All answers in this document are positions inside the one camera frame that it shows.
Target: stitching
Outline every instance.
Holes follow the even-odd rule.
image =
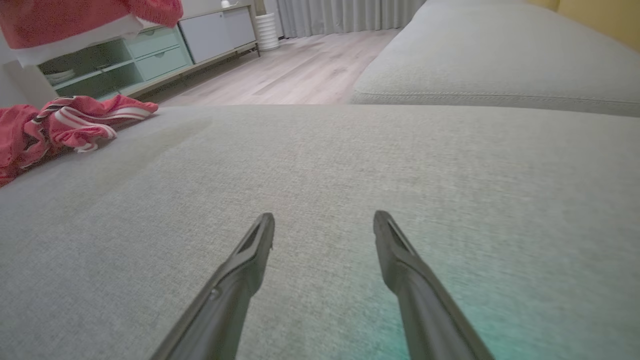
[[[467,99],[487,99],[487,98],[496,98],[496,99],[510,99],[510,98],[521,98],[521,99],[535,99],[539,101],[564,101],[564,102],[597,102],[597,103],[618,103],[622,104],[631,104],[631,105],[640,105],[640,102],[634,101],[622,101],[622,100],[610,100],[610,99],[599,99],[596,97],[549,97],[547,95],[528,95],[528,94],[502,94],[498,92],[487,92],[487,93],[468,93],[468,92],[432,92],[432,93],[420,93],[420,92],[406,92],[402,94],[394,94],[390,92],[380,92],[377,94],[360,92],[358,90],[353,90],[354,93],[359,95],[363,95],[365,97],[374,97],[374,98],[384,98],[384,97],[401,97],[401,98],[418,98],[418,97],[426,97],[429,99],[448,99],[451,97],[464,97]]]
[[[596,99],[581,99],[581,98],[549,98],[549,97],[536,97],[536,96],[515,96],[515,95],[454,95],[455,93],[442,93],[442,94],[450,94],[453,96],[441,96],[441,95],[406,95],[406,94],[385,94],[381,93],[380,95],[367,94],[363,92],[359,92],[358,90],[354,90],[354,93],[357,95],[361,95],[362,97],[368,97],[373,99],[387,99],[387,98],[396,98],[396,99],[455,99],[457,97],[464,99],[497,99],[497,100],[536,100],[536,101],[550,101],[550,102],[574,102],[574,103],[592,103],[592,104],[606,104],[609,106],[617,106],[617,107],[629,107],[629,106],[640,106],[640,102],[628,102],[628,101],[615,101],[615,100],[596,100]]]

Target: plant trunk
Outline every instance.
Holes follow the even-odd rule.
[[[267,10],[264,7],[264,0],[255,0],[255,14],[257,16],[267,15]]]

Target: red clothing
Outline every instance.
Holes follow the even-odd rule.
[[[128,14],[174,27],[180,0],[0,0],[0,28],[12,49],[63,40]]]
[[[93,151],[96,139],[116,137],[111,126],[144,120],[157,109],[152,102],[123,95],[103,102],[88,96],[60,97],[41,111],[30,105],[0,109],[0,186],[64,147]]]

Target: red sleeve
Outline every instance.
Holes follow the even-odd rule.
[[[169,28],[174,27],[182,17],[180,0],[124,0],[124,2],[133,15]]]

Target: white cabinet door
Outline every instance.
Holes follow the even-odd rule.
[[[221,12],[182,20],[180,29],[194,63],[211,59],[234,48]]]
[[[224,14],[227,34],[233,48],[255,41],[251,15],[247,7],[227,10]]]

